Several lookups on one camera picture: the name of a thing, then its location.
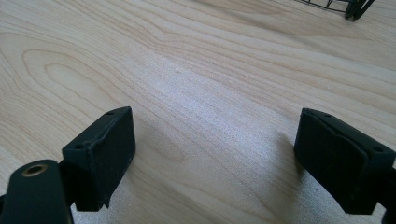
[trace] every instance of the wood grain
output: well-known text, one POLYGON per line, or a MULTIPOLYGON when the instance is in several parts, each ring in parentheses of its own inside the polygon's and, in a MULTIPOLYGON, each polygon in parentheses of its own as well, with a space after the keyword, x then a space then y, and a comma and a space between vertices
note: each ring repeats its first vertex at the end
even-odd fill
POLYGON ((77 223, 379 223, 344 214, 293 143, 302 107, 396 148, 396 2, 358 21, 291 0, 0 1, 0 194, 130 105, 137 151, 77 223))

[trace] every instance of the black plastic part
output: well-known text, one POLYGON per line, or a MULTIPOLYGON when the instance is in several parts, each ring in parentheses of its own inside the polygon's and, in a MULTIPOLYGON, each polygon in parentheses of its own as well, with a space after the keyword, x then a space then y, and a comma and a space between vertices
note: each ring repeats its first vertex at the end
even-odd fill
POLYGON ((131 107, 105 113, 63 148, 61 169, 67 201, 78 211, 98 211, 109 206, 135 152, 131 107))
POLYGON ((393 150, 340 119, 308 108, 301 114, 294 152, 349 214, 373 213, 396 158, 393 150))
POLYGON ((56 161, 22 166, 9 179, 5 196, 2 224, 73 223, 56 161))
POLYGON ((6 198, 6 194, 0 196, 0 221, 1 221, 1 214, 3 213, 3 207, 4 207, 5 198, 6 198))
POLYGON ((383 223, 396 223, 396 170, 391 169, 383 180, 379 202, 387 208, 383 223))

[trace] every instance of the screw hole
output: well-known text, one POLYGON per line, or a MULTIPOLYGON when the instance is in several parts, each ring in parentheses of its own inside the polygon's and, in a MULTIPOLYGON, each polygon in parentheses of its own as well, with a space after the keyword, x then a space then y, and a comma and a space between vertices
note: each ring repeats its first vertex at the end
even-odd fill
POLYGON ((25 177, 30 177, 34 175, 39 175, 47 170, 47 164, 38 164, 31 166, 23 171, 22 175, 25 177))
POLYGON ((384 150, 380 147, 374 147, 374 151, 376 152, 383 152, 384 150))
POLYGON ((75 149, 82 149, 82 148, 84 148, 84 145, 82 145, 82 144, 78 144, 75 146, 75 149))

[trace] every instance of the black wire basket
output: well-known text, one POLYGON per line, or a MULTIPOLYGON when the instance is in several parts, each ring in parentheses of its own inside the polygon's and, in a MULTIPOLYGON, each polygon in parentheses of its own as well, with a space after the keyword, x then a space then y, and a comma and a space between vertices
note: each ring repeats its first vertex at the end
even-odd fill
POLYGON ((360 18, 374 0, 298 0, 305 2, 314 7, 345 12, 346 19, 351 18, 353 21, 360 18))

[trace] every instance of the light wood surface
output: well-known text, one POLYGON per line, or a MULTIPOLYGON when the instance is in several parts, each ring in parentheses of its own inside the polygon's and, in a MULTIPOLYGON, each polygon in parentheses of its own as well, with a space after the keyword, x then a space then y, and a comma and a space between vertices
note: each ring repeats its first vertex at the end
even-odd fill
POLYGON ((379 223, 346 215, 293 144, 301 109, 396 148, 396 2, 363 17, 291 0, 0 2, 0 194, 130 105, 137 150, 76 223, 379 223))

